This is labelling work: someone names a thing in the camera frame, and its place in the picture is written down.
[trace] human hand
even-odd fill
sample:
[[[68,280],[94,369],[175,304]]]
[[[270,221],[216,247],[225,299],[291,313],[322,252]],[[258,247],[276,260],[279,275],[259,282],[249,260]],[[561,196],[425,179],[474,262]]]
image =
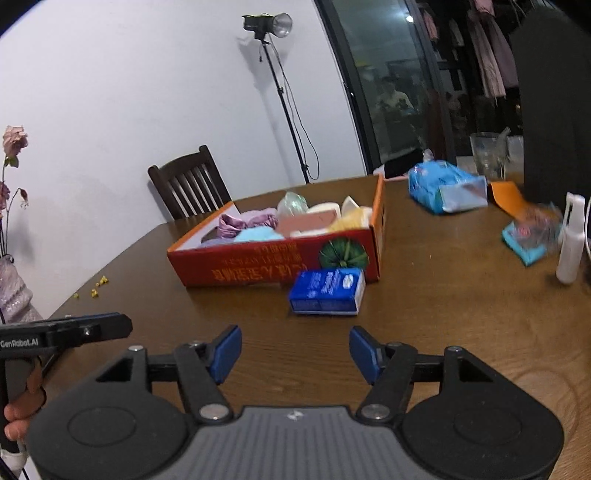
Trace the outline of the human hand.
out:
[[[47,401],[42,381],[41,362],[36,358],[35,368],[27,378],[27,389],[4,407],[4,416],[9,421],[4,427],[4,435],[8,440],[15,442],[24,439],[33,416]]]

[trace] vase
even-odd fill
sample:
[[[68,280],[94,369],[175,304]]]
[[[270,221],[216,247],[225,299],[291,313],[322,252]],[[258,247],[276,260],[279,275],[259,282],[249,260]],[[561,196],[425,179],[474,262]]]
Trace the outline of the vase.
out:
[[[32,298],[32,291],[25,285],[10,257],[0,258],[0,309],[6,323],[42,320],[31,304]]]

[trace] wooden chair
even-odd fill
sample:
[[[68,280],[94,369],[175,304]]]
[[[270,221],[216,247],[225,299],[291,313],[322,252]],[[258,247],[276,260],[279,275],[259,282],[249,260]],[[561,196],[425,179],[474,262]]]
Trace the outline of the wooden chair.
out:
[[[214,212],[230,195],[206,145],[158,168],[148,169],[156,190],[175,220]]]

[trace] light blue cloth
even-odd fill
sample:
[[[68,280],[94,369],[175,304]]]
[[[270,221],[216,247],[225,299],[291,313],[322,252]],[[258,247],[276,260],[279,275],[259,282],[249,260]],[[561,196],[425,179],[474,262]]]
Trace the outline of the light blue cloth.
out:
[[[270,226],[256,226],[242,230],[234,239],[235,244],[241,242],[269,242],[283,240],[285,237],[276,233]]]

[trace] sliding glass door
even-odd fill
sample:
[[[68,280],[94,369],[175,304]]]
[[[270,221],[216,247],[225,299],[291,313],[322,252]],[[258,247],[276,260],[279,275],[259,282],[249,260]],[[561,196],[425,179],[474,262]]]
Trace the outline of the sliding glass door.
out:
[[[437,62],[414,0],[316,2],[349,92],[368,172],[426,148],[454,162]]]

